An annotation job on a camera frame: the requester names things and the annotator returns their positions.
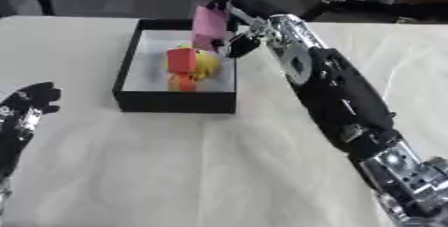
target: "robotic arm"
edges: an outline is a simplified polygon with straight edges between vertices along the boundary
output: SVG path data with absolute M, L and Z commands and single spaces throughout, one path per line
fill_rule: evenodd
M 61 91 L 53 83 L 39 83 L 22 88 L 0 103 L 0 226 L 6 200 L 11 195 L 9 178 L 20 154 L 34 135 L 43 115 L 54 113 Z
M 238 58 L 261 44 L 328 140 L 343 151 L 397 226 L 448 226 L 448 162 L 422 161 L 394 129 L 395 113 L 359 71 L 300 18 L 261 0 L 214 0 L 249 30 L 216 49 Z

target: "toy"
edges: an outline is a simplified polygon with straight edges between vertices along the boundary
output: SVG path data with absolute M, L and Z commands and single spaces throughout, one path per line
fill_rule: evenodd
M 193 48 L 214 51 L 212 41 L 223 40 L 227 21 L 223 13 L 199 6 L 193 21 Z
M 170 74 L 168 79 L 170 91 L 196 91 L 196 81 L 188 74 Z
M 169 50 L 167 55 L 170 91 L 196 91 L 197 83 L 213 76 L 219 68 L 219 60 L 211 52 L 192 49 L 187 44 Z

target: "black box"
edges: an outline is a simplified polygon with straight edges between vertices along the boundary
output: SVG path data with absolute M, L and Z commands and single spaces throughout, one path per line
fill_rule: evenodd
M 236 60 L 231 64 L 234 68 L 233 83 L 229 91 L 127 91 L 125 83 L 129 76 L 137 47 L 145 30 L 154 31 L 191 31 L 192 20 L 140 20 L 132 36 L 129 48 L 120 68 L 113 88 L 113 95 L 124 112 L 177 112 L 177 113 L 235 113 L 237 94 Z M 232 22 L 228 30 L 236 32 L 237 25 Z

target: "pink block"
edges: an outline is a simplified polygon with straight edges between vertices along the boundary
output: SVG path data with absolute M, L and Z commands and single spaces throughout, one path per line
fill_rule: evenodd
M 193 21 L 193 47 L 214 51 L 211 44 L 214 39 L 224 39 L 227 30 L 226 16 L 217 11 L 199 6 Z

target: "white tablecloth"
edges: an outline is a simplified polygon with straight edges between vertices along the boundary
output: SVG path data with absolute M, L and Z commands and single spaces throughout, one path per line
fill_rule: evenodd
M 0 21 L 0 88 L 63 89 L 13 176 L 9 226 L 389 226 L 266 48 L 239 61 L 238 114 L 129 114 L 111 89 L 136 20 Z M 448 28 L 313 23 L 398 112 L 426 158 L 448 157 Z

